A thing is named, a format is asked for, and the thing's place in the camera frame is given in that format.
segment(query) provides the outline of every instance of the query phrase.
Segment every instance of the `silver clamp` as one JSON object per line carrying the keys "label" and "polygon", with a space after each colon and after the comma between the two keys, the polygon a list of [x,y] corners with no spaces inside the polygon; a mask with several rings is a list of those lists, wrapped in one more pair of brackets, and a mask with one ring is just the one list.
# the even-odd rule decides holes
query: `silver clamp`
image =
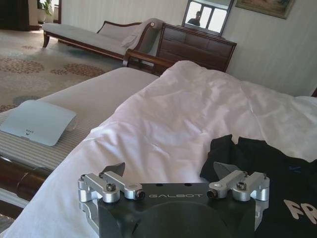
{"label": "silver clamp", "polygon": [[250,176],[233,165],[214,162],[217,175],[221,178],[218,182],[211,182],[207,196],[212,199],[225,198],[229,190],[237,201],[246,202],[251,199],[256,201],[255,230],[262,220],[263,211],[268,208],[269,178],[266,174],[254,172]]}
{"label": "silver clamp", "polygon": [[86,213],[89,225],[97,234],[99,234],[98,208],[93,200],[102,198],[105,203],[114,203],[120,199],[120,192],[130,200],[141,200],[145,197],[141,184],[128,183],[122,176],[112,171],[101,172],[99,176],[81,175],[77,183],[79,207]]}

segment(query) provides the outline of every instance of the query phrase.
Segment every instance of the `bolt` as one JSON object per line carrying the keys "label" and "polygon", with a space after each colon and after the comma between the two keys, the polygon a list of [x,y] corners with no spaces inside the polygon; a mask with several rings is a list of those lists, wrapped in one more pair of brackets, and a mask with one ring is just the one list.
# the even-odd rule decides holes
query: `bolt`
{"label": "bolt", "polygon": [[142,200],[145,198],[145,192],[140,189],[135,193],[135,200]]}
{"label": "bolt", "polygon": [[115,191],[115,184],[112,183],[112,182],[111,182],[111,183],[107,183],[106,189],[107,189],[108,192],[113,192],[113,191]]}
{"label": "bolt", "polygon": [[207,197],[210,199],[216,199],[218,198],[218,193],[215,189],[211,189],[207,192]]}
{"label": "bolt", "polygon": [[239,190],[247,190],[247,184],[245,183],[245,182],[238,182],[237,183],[237,188],[239,189]]}

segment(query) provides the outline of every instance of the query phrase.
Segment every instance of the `patterned carpet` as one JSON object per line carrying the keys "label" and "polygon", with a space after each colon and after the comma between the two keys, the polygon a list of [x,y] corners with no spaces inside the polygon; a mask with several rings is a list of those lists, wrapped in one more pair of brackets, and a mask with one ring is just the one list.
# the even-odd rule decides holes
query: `patterned carpet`
{"label": "patterned carpet", "polygon": [[42,44],[42,31],[0,30],[0,112],[122,66],[54,38]]}

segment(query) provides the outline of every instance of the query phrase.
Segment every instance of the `white wall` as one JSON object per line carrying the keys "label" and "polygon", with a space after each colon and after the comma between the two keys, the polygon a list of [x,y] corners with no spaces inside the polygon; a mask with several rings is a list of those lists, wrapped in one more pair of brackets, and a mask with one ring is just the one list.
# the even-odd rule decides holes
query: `white wall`
{"label": "white wall", "polygon": [[29,25],[38,25],[38,4],[37,0],[29,0]]}
{"label": "white wall", "polygon": [[[65,0],[62,23],[97,31],[156,17],[180,25],[187,0]],[[287,20],[233,7],[223,37],[237,48],[227,73],[294,96],[317,87],[317,4],[296,0]]]}

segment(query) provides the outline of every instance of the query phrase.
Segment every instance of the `striped mattress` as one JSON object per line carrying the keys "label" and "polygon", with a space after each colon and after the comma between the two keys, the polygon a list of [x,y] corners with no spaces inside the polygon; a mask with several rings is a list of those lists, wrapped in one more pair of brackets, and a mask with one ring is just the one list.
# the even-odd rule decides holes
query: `striped mattress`
{"label": "striped mattress", "polygon": [[[77,126],[65,131],[53,147],[0,131],[0,155],[34,167],[55,169],[89,134],[90,130],[110,117],[115,109],[157,76],[131,68],[119,68],[64,89],[39,100],[77,113]],[[11,110],[0,114],[2,123]],[[0,200],[24,207],[27,202],[0,189]]]}

